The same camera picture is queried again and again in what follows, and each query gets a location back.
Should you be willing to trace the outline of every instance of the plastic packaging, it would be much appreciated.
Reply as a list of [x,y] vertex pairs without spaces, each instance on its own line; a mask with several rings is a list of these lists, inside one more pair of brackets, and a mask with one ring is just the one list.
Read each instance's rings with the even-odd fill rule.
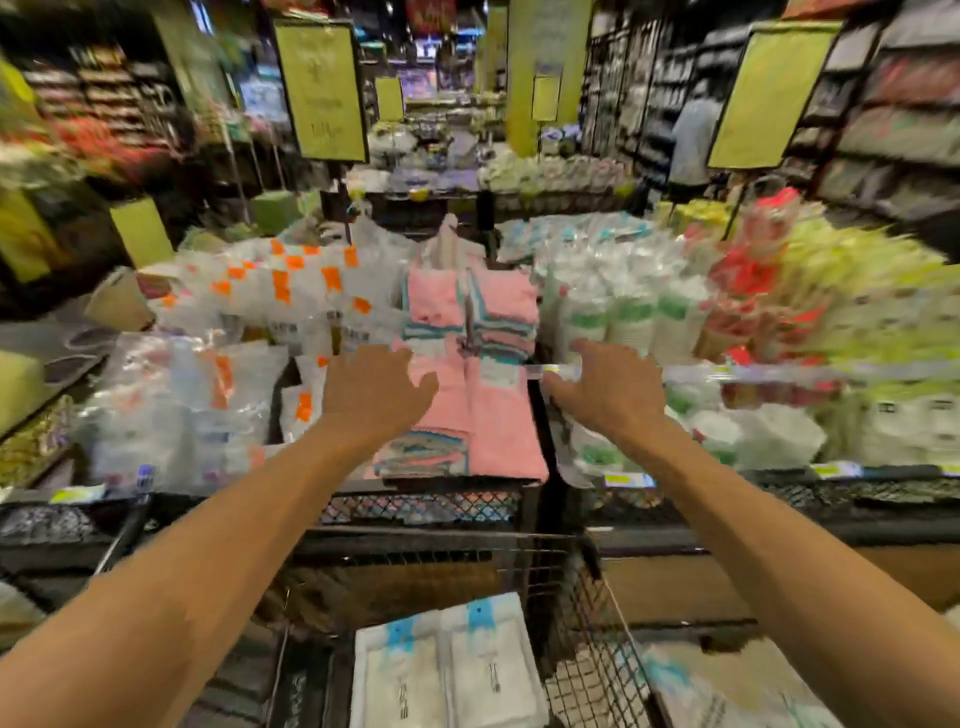
[[516,593],[440,615],[450,648],[448,689],[457,728],[541,728],[549,721]]
[[446,671],[440,612],[358,630],[349,728],[451,726]]

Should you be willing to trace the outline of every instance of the yellow sign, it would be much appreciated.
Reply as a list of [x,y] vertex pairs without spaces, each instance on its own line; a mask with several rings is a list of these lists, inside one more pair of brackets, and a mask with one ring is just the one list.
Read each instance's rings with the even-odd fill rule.
[[403,121],[403,89],[400,79],[377,77],[373,85],[376,88],[376,107],[380,112],[380,121]]
[[300,154],[368,161],[352,24],[277,24],[276,49]]
[[534,76],[534,105],[530,118],[534,121],[556,121],[560,104],[560,76]]
[[839,23],[764,23],[750,38],[708,166],[780,165]]
[[170,244],[152,197],[114,207],[110,210],[110,217],[134,268],[173,260],[174,247]]
[[556,123],[577,122],[591,7],[591,0],[511,0],[505,126],[507,141],[520,157],[537,153],[536,77],[560,79]]

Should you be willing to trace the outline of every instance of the pink towel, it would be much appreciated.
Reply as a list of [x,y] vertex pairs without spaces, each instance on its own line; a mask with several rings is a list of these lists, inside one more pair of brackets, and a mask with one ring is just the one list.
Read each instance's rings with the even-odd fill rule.
[[457,272],[413,268],[407,278],[410,320],[436,328],[462,327],[464,308],[457,296]]
[[482,341],[489,341],[492,344],[504,344],[530,354],[532,354],[537,347],[534,341],[525,339],[519,334],[510,333],[509,331],[484,330],[484,332],[480,334],[480,339]]
[[452,437],[467,437],[473,431],[473,421],[470,417],[463,358],[457,353],[442,359],[414,354],[407,368],[410,380],[414,384],[420,384],[423,375],[429,372],[437,373],[440,389],[430,409],[414,429]]
[[546,462],[527,396],[522,367],[512,374],[491,359],[467,360],[467,389],[473,410],[469,440],[471,475],[501,475],[545,481]]
[[538,320],[537,288],[520,271],[473,269],[488,317],[535,324]]

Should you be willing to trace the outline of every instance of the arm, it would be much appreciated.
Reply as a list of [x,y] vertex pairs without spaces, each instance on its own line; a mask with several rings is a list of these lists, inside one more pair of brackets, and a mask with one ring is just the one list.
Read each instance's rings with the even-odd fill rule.
[[960,633],[691,440],[663,414],[651,360],[626,347],[576,348],[581,380],[548,376],[551,396],[657,480],[763,630],[848,728],[960,725]]
[[0,660],[11,728],[168,728],[349,473],[426,412],[408,351],[335,357],[300,440],[164,529]]

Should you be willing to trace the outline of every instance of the hand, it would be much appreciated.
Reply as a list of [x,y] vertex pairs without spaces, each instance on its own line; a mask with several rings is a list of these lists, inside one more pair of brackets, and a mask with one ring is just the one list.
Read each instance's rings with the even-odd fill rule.
[[342,423],[345,436],[376,452],[408,432],[430,408],[439,383],[430,373],[415,386],[407,375],[413,353],[385,346],[360,347],[334,356],[326,371],[324,420]]
[[653,357],[644,359],[630,347],[587,339],[577,339],[571,349],[583,359],[580,381],[547,372],[543,384],[578,423],[620,447],[624,438],[637,438],[672,422],[663,414],[666,396]]

